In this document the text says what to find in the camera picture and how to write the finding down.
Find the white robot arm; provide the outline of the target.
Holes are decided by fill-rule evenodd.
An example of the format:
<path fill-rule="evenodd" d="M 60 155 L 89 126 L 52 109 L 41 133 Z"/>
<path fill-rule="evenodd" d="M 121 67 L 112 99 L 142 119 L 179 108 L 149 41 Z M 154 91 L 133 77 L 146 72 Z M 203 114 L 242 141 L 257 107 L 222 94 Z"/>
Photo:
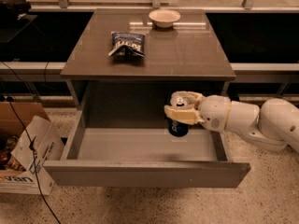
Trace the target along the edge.
<path fill-rule="evenodd" d="M 219 95 L 176 91 L 164 113 L 187 125 L 200 124 L 213 132 L 229 131 L 247 143 L 271 151 L 292 147 L 299 152 L 299 110 L 273 98 L 257 106 Z"/>

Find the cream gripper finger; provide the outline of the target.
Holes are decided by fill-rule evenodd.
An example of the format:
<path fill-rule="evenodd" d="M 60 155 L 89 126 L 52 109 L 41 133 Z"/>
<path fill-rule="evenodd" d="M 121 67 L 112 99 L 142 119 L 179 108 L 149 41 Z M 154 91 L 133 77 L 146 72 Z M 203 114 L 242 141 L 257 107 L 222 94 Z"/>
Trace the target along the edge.
<path fill-rule="evenodd" d="M 194 91 L 176 91 L 171 95 L 171 106 L 178 108 L 195 108 L 197 109 L 204 98 L 202 93 Z"/>
<path fill-rule="evenodd" d="M 188 125 L 204 122 L 200 112 L 193 107 L 166 105 L 164 107 L 164 113 L 168 118 Z"/>

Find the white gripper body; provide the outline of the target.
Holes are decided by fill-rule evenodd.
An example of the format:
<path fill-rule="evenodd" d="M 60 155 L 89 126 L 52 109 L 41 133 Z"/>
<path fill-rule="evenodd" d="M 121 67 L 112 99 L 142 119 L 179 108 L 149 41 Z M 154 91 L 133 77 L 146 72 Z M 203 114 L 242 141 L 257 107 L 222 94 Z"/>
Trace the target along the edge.
<path fill-rule="evenodd" d="M 231 100 L 224 96 L 211 95 L 205 97 L 199 111 L 202 118 L 201 125 L 207 130 L 222 132 L 228 119 Z"/>

